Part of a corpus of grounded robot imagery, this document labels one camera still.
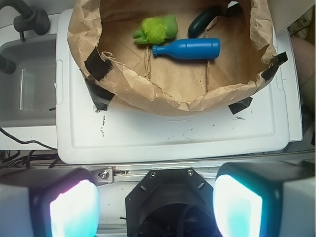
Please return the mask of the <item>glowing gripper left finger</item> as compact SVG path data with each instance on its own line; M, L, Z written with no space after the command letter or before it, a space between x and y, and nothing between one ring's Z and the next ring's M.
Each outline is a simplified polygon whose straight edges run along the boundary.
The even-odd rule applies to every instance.
M84 168L0 171L2 237L94 237L100 195Z

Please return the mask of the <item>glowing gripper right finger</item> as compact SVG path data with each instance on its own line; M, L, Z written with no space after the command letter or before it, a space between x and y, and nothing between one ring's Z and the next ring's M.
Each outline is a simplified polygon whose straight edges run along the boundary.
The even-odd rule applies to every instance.
M227 162L217 172L213 210L224 237L314 237L315 163Z

